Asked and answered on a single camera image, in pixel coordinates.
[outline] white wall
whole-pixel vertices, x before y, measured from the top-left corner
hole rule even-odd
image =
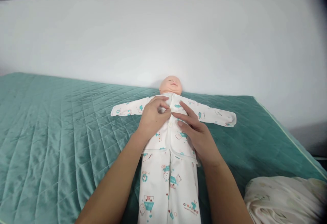
[[[313,151],[327,139],[320,0],[0,2],[0,72],[253,95]]]

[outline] sleeve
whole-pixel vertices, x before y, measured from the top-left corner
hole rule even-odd
[[[111,116],[141,115],[145,105],[152,98],[153,96],[116,105],[111,110]]]
[[[211,108],[187,98],[183,98],[182,100],[195,112],[201,122],[218,124],[225,127],[234,127],[236,124],[236,114],[233,112]]]

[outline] pants leg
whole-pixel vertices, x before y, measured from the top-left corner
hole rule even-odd
[[[201,223],[196,164],[170,156],[167,223]]]
[[[139,217],[140,224],[167,223],[170,152],[155,152],[142,157]]]

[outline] bed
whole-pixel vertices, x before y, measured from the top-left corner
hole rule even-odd
[[[13,73],[0,77],[0,223],[73,223],[136,130],[140,116],[110,116],[116,104],[157,89]],[[184,97],[233,111],[234,128],[207,124],[244,195],[258,176],[326,181],[327,173],[251,96]],[[136,223],[139,163],[123,223]],[[198,168],[203,223],[211,221]]]

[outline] finger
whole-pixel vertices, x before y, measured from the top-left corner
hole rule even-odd
[[[180,101],[180,105],[184,108],[184,110],[187,112],[187,114],[198,120],[198,116],[195,114],[195,112],[193,112],[192,109],[190,109],[190,107],[188,105],[186,105],[184,102]]]
[[[190,116],[181,114],[181,113],[171,113],[174,117],[179,118],[185,122],[187,122],[188,124],[192,125],[192,126],[196,126],[199,121],[197,119],[194,119]]]
[[[151,106],[155,106],[156,108],[158,107],[163,107],[163,108],[166,108],[168,109],[169,106],[167,105],[167,103],[161,99],[156,99],[154,100],[152,103],[151,103]]]
[[[162,113],[162,115],[164,115],[166,120],[168,120],[171,116],[170,108],[166,109],[166,111]]]
[[[181,128],[181,130],[192,139],[192,137],[195,135],[196,131],[194,129],[192,129],[189,125],[187,125],[186,123],[183,123],[182,121],[178,121],[177,124]]]
[[[166,96],[155,96],[155,97],[153,97],[151,99],[151,101],[149,101],[149,103],[152,103],[152,102],[154,102],[155,100],[158,100],[158,99],[160,99],[160,100],[169,100],[169,97],[166,97]]]

